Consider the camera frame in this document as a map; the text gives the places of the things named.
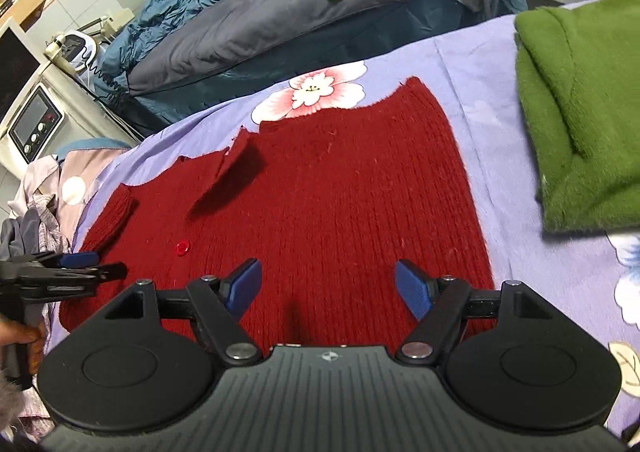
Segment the white medical machine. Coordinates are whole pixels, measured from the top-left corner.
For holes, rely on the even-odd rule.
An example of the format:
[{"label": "white medical machine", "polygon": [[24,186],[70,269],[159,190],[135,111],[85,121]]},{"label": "white medical machine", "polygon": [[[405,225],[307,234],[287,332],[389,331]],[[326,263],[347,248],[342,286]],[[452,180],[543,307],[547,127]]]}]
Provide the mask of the white medical machine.
[{"label": "white medical machine", "polygon": [[21,179],[27,164],[76,140],[137,141],[60,70],[11,18],[0,26],[0,165]]}]

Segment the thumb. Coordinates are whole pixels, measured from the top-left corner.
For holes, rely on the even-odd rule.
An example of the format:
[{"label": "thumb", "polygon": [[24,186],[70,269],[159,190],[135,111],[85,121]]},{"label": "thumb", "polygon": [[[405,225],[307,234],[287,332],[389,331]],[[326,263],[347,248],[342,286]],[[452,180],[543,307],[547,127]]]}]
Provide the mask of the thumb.
[{"label": "thumb", "polygon": [[38,330],[14,320],[0,321],[0,346],[29,344],[40,337]]}]

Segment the human hand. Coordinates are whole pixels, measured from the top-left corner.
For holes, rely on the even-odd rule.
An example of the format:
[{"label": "human hand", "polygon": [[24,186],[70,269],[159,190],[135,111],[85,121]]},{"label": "human hand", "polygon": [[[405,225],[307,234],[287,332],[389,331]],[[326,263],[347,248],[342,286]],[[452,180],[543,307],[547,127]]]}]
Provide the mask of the human hand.
[{"label": "human hand", "polygon": [[44,356],[46,329],[44,321],[29,327],[14,320],[0,320],[0,348],[11,344],[28,344],[29,372],[36,374]]}]

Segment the red cardigan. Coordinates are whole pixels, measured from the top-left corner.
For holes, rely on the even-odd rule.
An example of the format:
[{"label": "red cardigan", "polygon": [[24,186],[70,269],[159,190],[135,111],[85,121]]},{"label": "red cardigan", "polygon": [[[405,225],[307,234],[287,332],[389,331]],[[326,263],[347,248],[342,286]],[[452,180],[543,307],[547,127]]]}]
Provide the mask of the red cardigan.
[{"label": "red cardigan", "polygon": [[[123,261],[129,275],[63,303],[68,330],[136,279],[181,288],[257,257],[262,290],[241,323],[263,350],[394,350],[416,324],[395,288],[402,257],[493,288],[449,123],[415,77],[375,105],[263,122],[229,150],[181,156],[144,185],[120,185],[82,249]],[[191,336],[187,323],[163,324]]]}]

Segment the folded green blanket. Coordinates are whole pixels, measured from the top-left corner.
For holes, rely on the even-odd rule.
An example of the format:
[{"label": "folded green blanket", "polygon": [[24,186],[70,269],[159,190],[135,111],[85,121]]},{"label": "folded green blanket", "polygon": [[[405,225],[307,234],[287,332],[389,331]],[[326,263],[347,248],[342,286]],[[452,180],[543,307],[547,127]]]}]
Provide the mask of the folded green blanket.
[{"label": "folded green blanket", "polygon": [[640,0],[516,17],[546,231],[640,225]]}]

